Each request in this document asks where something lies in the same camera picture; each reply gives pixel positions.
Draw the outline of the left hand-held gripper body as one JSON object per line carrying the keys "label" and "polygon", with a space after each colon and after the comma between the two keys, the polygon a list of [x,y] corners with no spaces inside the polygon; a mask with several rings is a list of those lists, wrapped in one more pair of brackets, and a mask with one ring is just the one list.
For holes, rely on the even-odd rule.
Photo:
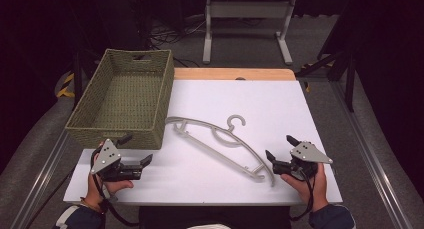
{"label": "left hand-held gripper body", "polygon": [[91,166],[90,173],[98,175],[104,182],[139,180],[142,165],[124,165],[121,154],[115,144],[107,139],[98,149],[98,156]]}

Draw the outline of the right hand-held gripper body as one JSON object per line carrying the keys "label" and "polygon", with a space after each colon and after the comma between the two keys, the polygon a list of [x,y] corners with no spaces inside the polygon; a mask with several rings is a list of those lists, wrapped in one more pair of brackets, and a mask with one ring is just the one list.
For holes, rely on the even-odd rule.
{"label": "right hand-held gripper body", "polygon": [[300,142],[291,151],[289,162],[273,158],[273,173],[290,175],[299,181],[308,181],[318,172],[318,164],[332,164],[333,160],[310,142]]}

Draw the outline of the person's left hand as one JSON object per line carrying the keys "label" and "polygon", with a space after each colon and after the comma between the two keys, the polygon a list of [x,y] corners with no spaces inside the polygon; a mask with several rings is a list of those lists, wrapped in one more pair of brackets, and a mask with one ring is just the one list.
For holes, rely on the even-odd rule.
{"label": "person's left hand", "polygon": [[111,194],[116,194],[120,190],[134,187],[133,182],[129,180],[103,183],[97,175],[89,173],[88,191],[84,197],[84,203],[97,212],[101,211],[100,203],[103,201],[103,196],[97,189],[94,179],[97,179],[99,187],[105,186],[108,192]]}

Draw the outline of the person's right hand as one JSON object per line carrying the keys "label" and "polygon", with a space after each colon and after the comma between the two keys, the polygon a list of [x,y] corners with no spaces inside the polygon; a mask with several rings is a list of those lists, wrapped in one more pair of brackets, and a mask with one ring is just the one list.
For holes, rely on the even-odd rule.
{"label": "person's right hand", "polygon": [[[298,192],[304,203],[309,202],[310,191],[306,181],[299,181],[287,174],[282,174],[280,178]],[[318,164],[317,174],[311,179],[310,184],[314,197],[311,211],[317,212],[329,204],[327,200],[327,178],[322,163]]]}

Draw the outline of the grey plastic clothes hanger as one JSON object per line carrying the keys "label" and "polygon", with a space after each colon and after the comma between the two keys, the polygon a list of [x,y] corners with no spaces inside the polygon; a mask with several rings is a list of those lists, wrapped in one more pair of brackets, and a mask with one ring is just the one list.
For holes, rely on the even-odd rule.
{"label": "grey plastic clothes hanger", "polygon": [[[275,186],[275,179],[272,175],[271,169],[266,165],[265,161],[258,155],[258,153],[250,147],[245,141],[234,134],[235,125],[233,124],[233,120],[237,119],[241,122],[242,126],[246,125],[246,120],[241,115],[231,115],[227,118],[226,124],[227,129],[224,129],[215,124],[193,119],[187,117],[180,116],[171,116],[165,120],[166,124],[171,124],[173,126],[173,130],[180,135],[182,138],[190,140],[195,143],[197,146],[206,149],[209,153],[217,157],[222,162],[228,164],[230,167],[237,169],[238,171],[244,173],[254,180],[264,180],[265,176],[261,175],[260,172],[264,170],[266,174],[270,178],[271,186]],[[213,138],[222,146],[228,148],[244,148],[247,152],[249,152],[255,160],[258,162],[258,165],[254,169],[250,169],[247,166],[243,166],[233,159],[229,158],[216,148],[213,148],[211,145],[208,145],[206,142],[202,141],[199,138],[193,136],[189,131],[186,130],[188,125],[196,125],[203,128],[207,128],[210,130]]]}

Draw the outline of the green woven basket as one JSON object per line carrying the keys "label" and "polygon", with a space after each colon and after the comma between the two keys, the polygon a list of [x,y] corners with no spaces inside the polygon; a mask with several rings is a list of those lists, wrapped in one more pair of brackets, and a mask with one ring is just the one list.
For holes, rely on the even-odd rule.
{"label": "green woven basket", "polygon": [[169,50],[108,49],[65,129],[85,148],[130,135],[125,148],[158,150],[173,81]]}

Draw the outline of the white table cover board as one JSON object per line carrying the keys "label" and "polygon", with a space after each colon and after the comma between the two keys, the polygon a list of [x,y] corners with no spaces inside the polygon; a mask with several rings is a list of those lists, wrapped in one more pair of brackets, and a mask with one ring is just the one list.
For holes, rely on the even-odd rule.
{"label": "white table cover board", "polygon": [[[274,187],[264,170],[260,174],[265,179],[254,180],[206,149],[182,138],[171,124],[165,123],[162,147],[158,150],[116,146],[121,161],[128,165],[138,165],[143,158],[153,155],[152,162],[135,181],[134,187],[118,192],[118,203],[137,206],[299,204],[297,192],[273,173],[265,150],[281,161],[289,161],[294,146],[286,140],[286,136],[291,135],[299,142],[314,144],[325,154],[300,84],[296,81],[262,80],[174,81],[166,119],[171,116],[187,117],[227,129],[226,120],[234,114],[246,120],[245,126],[239,120],[233,120],[234,134],[265,161],[274,176]],[[188,125],[186,130],[243,166],[254,169],[258,165],[244,148],[220,145],[207,128]],[[86,193],[87,176],[105,140],[95,148],[82,146],[65,201],[78,202]]]}

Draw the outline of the yellow black floor tape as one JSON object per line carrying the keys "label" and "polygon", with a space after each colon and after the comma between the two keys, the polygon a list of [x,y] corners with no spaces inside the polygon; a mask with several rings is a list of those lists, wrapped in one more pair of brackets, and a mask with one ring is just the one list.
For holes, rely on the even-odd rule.
{"label": "yellow black floor tape", "polygon": [[60,98],[60,97],[73,98],[75,96],[75,93],[69,89],[69,86],[71,85],[73,79],[74,79],[74,73],[69,72],[68,75],[65,77],[61,88],[56,94],[57,98]]}

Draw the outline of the black metal stand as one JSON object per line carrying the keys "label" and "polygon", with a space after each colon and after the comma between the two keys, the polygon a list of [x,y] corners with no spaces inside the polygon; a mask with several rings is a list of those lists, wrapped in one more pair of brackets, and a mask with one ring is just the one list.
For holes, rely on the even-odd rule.
{"label": "black metal stand", "polygon": [[347,80],[344,92],[344,101],[350,112],[353,112],[353,86],[354,86],[354,59],[353,59],[353,39],[356,31],[355,20],[358,16],[358,0],[348,0],[337,19],[329,36],[327,37],[317,59],[318,61],[308,65],[295,73],[296,77],[306,77],[307,75],[324,68],[331,63],[327,72],[329,81],[339,81],[344,73],[347,73]]}

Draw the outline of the grey metal floor rail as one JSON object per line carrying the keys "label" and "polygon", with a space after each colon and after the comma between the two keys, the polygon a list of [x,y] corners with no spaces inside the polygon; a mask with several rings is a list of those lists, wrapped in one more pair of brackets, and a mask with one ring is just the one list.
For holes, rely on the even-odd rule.
{"label": "grey metal floor rail", "polygon": [[387,174],[385,173],[378,157],[370,144],[367,142],[362,128],[353,112],[349,110],[345,103],[344,91],[338,82],[331,82],[330,86],[343,113],[347,118],[349,125],[355,135],[355,139],[359,144],[360,154],[366,164],[371,175],[378,194],[391,218],[396,229],[413,229],[412,224],[406,216]]}
{"label": "grey metal floor rail", "polygon": [[69,134],[65,130],[62,130],[46,162],[43,164],[41,171],[38,173],[28,195],[20,207],[20,210],[15,216],[11,224],[11,229],[27,229],[31,222],[37,217],[37,205],[40,203],[42,195],[50,183],[50,180],[65,151],[65,144],[68,141],[68,138]]}

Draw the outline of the white metal stand frame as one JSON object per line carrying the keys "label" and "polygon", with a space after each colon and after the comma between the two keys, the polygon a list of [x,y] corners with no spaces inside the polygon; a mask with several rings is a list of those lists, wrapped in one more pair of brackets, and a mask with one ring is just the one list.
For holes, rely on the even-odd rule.
{"label": "white metal stand frame", "polygon": [[286,43],[291,17],[297,0],[258,2],[258,1],[213,1],[206,0],[205,6],[205,37],[203,48],[203,63],[211,62],[212,52],[212,19],[213,18],[259,18],[281,19],[282,28],[275,33],[281,55],[286,65],[292,65],[293,59]]}

